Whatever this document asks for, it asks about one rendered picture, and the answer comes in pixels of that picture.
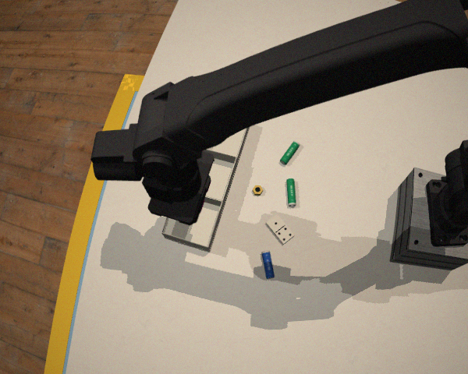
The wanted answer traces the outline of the white domino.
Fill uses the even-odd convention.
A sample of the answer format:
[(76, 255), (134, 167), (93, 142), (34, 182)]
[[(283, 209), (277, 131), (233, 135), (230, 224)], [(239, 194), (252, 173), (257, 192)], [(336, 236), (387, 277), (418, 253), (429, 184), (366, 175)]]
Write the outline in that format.
[(266, 225), (273, 231), (283, 245), (295, 236), (277, 214), (267, 221)]

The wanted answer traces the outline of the blue aa battery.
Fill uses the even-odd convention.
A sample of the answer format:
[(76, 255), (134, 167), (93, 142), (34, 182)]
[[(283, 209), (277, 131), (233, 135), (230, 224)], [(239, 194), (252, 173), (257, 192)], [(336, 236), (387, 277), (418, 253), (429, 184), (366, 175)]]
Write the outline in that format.
[(272, 261), (271, 261), (271, 254), (270, 251), (263, 251), (262, 252), (262, 258), (264, 262), (264, 270), (266, 274), (267, 279), (271, 279), (275, 277), (274, 271), (273, 271), (273, 266), (272, 266)]

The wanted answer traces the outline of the brass hex nut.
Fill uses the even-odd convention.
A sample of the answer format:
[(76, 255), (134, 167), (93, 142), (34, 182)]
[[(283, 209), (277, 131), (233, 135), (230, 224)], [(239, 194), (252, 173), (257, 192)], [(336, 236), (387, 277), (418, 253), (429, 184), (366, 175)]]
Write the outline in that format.
[(260, 196), (262, 192), (263, 192), (263, 189), (261, 188), (260, 185), (255, 185), (253, 187), (253, 193), (255, 196)]

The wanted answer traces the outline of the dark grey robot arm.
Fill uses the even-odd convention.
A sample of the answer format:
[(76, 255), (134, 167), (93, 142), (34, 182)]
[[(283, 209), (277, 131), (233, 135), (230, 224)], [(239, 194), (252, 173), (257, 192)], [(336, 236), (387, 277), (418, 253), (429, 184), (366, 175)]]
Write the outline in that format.
[[(96, 133), (95, 178), (144, 177), (149, 197), (172, 204), (163, 186), (190, 183), (202, 150), (246, 128), (426, 72), (468, 68), (463, 10), (468, 0), (406, 0), (166, 83), (143, 97), (138, 123)], [(434, 247), (468, 243), (468, 140), (447, 154), (445, 172), (426, 185)]]

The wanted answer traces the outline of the green aa battery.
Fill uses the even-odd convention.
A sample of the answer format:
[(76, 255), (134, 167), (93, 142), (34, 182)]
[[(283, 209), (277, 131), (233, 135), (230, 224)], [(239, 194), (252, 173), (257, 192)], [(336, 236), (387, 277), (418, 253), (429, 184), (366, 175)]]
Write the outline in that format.
[(299, 148), (300, 144), (297, 141), (293, 141), (291, 146), (288, 148), (288, 150), (285, 152), (285, 154), (282, 156), (280, 162), (284, 165), (287, 165), (293, 154), (296, 152), (296, 150)]
[(286, 180), (289, 206), (296, 206), (295, 181), (293, 178)]

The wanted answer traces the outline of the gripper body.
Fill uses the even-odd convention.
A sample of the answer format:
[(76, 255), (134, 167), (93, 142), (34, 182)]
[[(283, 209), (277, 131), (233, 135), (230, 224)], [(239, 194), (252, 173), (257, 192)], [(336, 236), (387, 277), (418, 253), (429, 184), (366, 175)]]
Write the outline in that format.
[(148, 209), (152, 214), (164, 216), (179, 223), (195, 224), (200, 215), (201, 208), (211, 182), (209, 175), (211, 166), (215, 161), (212, 153), (202, 151), (202, 158), (197, 159), (197, 171), (190, 183), (180, 188), (165, 187), (173, 203), (166, 203), (151, 198)]

